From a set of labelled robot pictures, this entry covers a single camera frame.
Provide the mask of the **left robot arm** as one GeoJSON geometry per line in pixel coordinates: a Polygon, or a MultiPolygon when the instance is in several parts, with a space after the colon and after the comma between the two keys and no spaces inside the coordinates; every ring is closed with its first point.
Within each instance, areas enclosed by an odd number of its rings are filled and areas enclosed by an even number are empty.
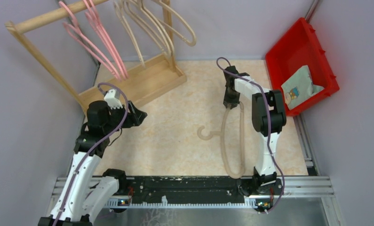
{"type": "Polygon", "coordinates": [[[88,121],[76,139],[63,190],[49,216],[39,219],[40,226],[91,226],[112,195],[127,191],[126,174],[119,169],[106,170],[94,186],[90,182],[110,144],[110,136],[122,129],[140,126],[147,115],[132,101],[120,107],[110,107],[103,100],[89,104],[88,121]]]}

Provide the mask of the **beige hanger with left hook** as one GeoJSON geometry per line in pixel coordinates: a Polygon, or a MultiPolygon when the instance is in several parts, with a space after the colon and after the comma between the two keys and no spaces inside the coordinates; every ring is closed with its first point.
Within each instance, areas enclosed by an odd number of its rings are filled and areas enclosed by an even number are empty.
{"type": "Polygon", "coordinates": [[[197,129],[197,136],[199,139],[204,141],[209,141],[214,137],[219,137],[220,141],[220,152],[221,158],[224,166],[224,170],[227,175],[233,179],[241,178],[246,172],[246,160],[245,160],[245,124],[244,124],[244,104],[239,102],[237,104],[239,107],[239,124],[238,124],[238,134],[232,135],[232,138],[237,139],[237,143],[234,146],[231,146],[229,142],[231,141],[230,138],[227,137],[227,122],[228,117],[231,112],[231,105],[226,106],[226,110],[223,115],[221,128],[219,131],[210,131],[208,134],[203,134],[202,131],[205,129],[205,126],[200,126],[197,129]],[[238,157],[239,159],[236,161],[238,164],[236,169],[232,169],[232,166],[229,161],[229,156],[232,155],[233,157],[238,157]]]}

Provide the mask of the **beige plastic hanger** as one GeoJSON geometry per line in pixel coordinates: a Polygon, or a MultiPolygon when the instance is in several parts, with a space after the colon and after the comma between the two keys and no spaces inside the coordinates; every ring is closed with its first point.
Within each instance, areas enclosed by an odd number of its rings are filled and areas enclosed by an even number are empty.
{"type": "Polygon", "coordinates": [[[143,67],[146,67],[145,65],[145,61],[143,59],[143,55],[140,51],[140,48],[139,48],[139,45],[138,45],[138,42],[134,36],[134,33],[126,19],[126,17],[124,16],[124,7],[123,7],[123,1],[122,0],[115,0],[114,3],[114,9],[115,9],[115,14],[117,16],[117,18],[119,19],[120,23],[123,25],[124,29],[126,30],[130,40],[132,41],[132,44],[135,48],[135,51],[137,53],[137,56],[138,56],[138,59],[141,63],[141,65],[143,67]]]}

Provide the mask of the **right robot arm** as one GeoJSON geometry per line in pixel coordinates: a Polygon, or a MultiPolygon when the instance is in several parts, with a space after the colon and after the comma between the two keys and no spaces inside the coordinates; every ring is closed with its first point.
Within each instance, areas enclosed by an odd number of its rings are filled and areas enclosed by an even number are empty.
{"type": "Polygon", "coordinates": [[[223,70],[226,79],[226,90],[223,104],[226,107],[224,119],[227,119],[231,109],[243,104],[239,101],[240,95],[245,96],[252,103],[252,125],[260,134],[259,158],[254,167],[251,186],[248,191],[266,194],[280,190],[283,194],[284,175],[278,179],[277,174],[282,170],[275,161],[276,146],[282,128],[286,125],[286,113],[282,93],[280,90],[265,89],[256,83],[249,74],[239,73],[234,66],[223,70]]]}

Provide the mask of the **pink plastic hanger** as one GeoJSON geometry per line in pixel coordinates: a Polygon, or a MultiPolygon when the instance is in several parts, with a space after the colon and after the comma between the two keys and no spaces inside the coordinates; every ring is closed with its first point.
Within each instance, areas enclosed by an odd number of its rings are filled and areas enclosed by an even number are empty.
{"type": "Polygon", "coordinates": [[[128,78],[128,73],[126,67],[120,57],[119,52],[117,51],[113,41],[111,40],[108,32],[104,28],[98,11],[95,7],[95,4],[92,0],[84,0],[84,3],[87,7],[87,11],[85,12],[86,18],[88,19],[90,26],[96,32],[106,49],[109,51],[110,55],[114,59],[114,63],[117,65],[119,70],[115,69],[115,66],[112,65],[111,69],[113,71],[113,75],[119,81],[126,80],[128,78]]]}

